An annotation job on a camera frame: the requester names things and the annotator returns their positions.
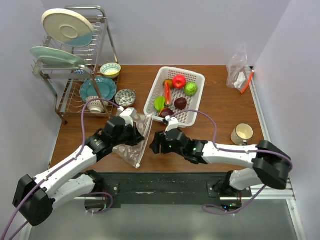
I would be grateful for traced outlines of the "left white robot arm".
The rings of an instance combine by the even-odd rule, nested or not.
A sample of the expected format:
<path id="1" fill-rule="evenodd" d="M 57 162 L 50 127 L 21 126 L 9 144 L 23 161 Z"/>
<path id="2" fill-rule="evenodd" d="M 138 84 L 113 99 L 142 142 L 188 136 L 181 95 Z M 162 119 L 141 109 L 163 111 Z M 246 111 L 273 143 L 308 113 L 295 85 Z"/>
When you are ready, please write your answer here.
<path id="1" fill-rule="evenodd" d="M 114 147 L 122 144 L 134 147 L 144 139 L 135 122 L 126 124 L 119 116 L 111 118 L 104 128 L 86 139 L 73 155 L 42 176 L 23 176 L 18 181 L 13 205 L 32 226 L 40 225 L 53 212 L 53 205 L 57 201 L 49 193 L 112 153 Z"/>

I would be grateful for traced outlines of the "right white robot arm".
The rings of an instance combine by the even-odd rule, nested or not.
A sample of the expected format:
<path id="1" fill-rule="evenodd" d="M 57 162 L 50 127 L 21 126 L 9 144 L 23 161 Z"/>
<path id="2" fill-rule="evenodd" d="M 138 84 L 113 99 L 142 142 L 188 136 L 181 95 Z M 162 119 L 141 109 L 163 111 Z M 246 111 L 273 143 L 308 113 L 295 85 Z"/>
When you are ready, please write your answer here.
<path id="1" fill-rule="evenodd" d="M 256 185 L 276 190 L 287 187 L 293 168 L 291 158 L 267 140 L 257 145 L 224 145 L 187 137 L 180 129 L 157 131 L 150 149 L 155 154 L 175 153 L 192 164 L 228 164 L 242 170 L 231 171 L 218 187 L 227 196 Z"/>

